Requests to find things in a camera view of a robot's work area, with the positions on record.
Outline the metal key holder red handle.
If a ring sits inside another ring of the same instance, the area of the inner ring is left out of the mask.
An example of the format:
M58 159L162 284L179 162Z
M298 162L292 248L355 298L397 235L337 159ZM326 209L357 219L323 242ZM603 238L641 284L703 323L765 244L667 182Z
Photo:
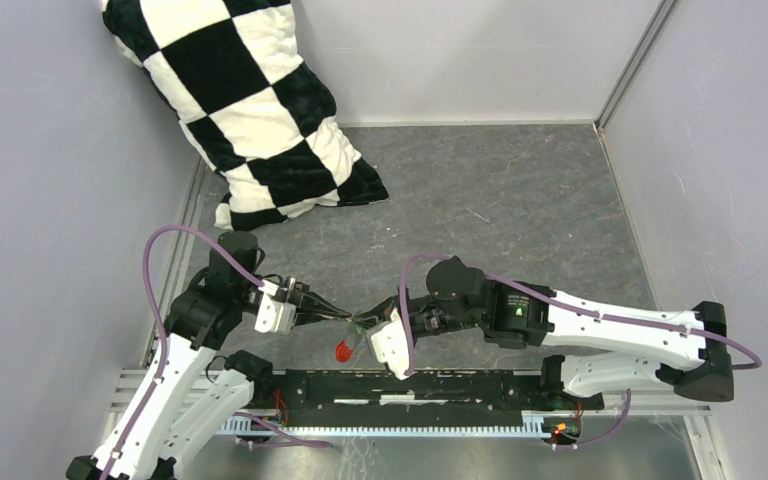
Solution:
M348 318L348 329L335 347L334 355L339 363L349 362L364 341L366 327L363 322L364 316L360 313Z

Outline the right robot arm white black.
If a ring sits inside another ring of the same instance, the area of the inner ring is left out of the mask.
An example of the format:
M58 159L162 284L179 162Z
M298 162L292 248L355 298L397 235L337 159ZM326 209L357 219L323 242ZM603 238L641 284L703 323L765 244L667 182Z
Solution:
M404 285L369 316L362 330L377 362L398 379L415 368L418 338L478 328L501 348L584 347L585 356L544 359L540 400L562 408L574 398L611 390L668 389L701 402L734 398L734 366L722 304L657 311L593 302L546 286L514 281L451 257L426 276L428 293Z

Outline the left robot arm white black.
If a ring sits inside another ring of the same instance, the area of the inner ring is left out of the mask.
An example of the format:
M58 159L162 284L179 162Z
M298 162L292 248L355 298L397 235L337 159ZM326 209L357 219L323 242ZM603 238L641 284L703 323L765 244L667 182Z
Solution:
M277 403L285 416L272 364L240 350L190 407L184 402L228 335L253 313L258 324L287 324L300 292L258 275L264 259L257 238L229 232L207 241L208 264L160 314L151 279L144 286L159 333L158 349L113 431L94 453L74 458L69 479L180 479L186 465L247 406Z

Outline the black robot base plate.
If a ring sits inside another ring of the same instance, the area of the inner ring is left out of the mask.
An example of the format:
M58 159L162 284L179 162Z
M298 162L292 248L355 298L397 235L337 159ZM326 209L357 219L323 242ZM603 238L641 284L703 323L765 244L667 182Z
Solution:
M422 370L406 380L372 370L287 370L255 384L253 410L281 410L292 427L506 427L524 412L599 411L523 370Z

